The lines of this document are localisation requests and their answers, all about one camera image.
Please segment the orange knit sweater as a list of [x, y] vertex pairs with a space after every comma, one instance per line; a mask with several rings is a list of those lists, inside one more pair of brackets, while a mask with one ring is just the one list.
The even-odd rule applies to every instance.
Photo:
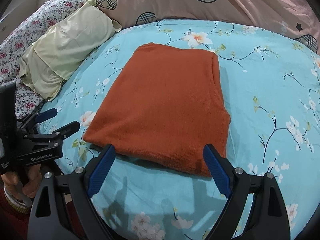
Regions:
[[216, 54], [148, 43], [125, 64], [84, 140], [207, 177], [203, 148], [212, 144], [224, 157], [230, 122]]

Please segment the red sleeve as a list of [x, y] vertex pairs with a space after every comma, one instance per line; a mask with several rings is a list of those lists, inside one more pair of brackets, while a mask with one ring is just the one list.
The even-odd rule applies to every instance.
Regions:
[[30, 209], [17, 211], [1, 188], [1, 239], [27, 239]]

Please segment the white red floral blanket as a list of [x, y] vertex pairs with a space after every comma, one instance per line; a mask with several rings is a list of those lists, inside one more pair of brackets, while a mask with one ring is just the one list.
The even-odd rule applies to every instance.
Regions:
[[64, 20], [87, 0], [49, 0], [24, 20], [1, 43], [1, 84], [16, 82], [15, 114], [18, 119], [29, 115], [43, 98], [25, 86], [18, 77], [21, 56], [49, 27]]

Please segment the pale yellow pillow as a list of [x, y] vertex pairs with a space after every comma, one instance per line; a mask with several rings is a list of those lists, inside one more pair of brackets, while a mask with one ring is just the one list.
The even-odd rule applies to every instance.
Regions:
[[92, 2], [52, 25], [21, 56], [24, 85], [51, 101], [88, 55], [121, 30]]

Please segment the light blue floral bedsheet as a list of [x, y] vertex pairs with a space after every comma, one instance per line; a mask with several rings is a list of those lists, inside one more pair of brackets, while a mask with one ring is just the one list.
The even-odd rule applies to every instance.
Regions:
[[[319, 207], [319, 56], [306, 39], [246, 25], [162, 20], [126, 28], [95, 50], [43, 109], [57, 116], [37, 127], [51, 133], [78, 121], [63, 143], [63, 173], [97, 155], [84, 132], [133, 52], [146, 43], [217, 53], [225, 106], [231, 116], [227, 157], [234, 166], [279, 184], [295, 238]], [[226, 198], [213, 180], [151, 162], [117, 157], [93, 204], [105, 222], [129, 239], [204, 239]]]

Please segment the pink quilt with plaid hearts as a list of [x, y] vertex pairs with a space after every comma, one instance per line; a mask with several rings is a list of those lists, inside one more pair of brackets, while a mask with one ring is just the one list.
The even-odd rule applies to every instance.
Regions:
[[223, 21], [273, 31], [319, 52], [319, 19], [307, 0], [96, 0], [123, 28], [167, 18]]

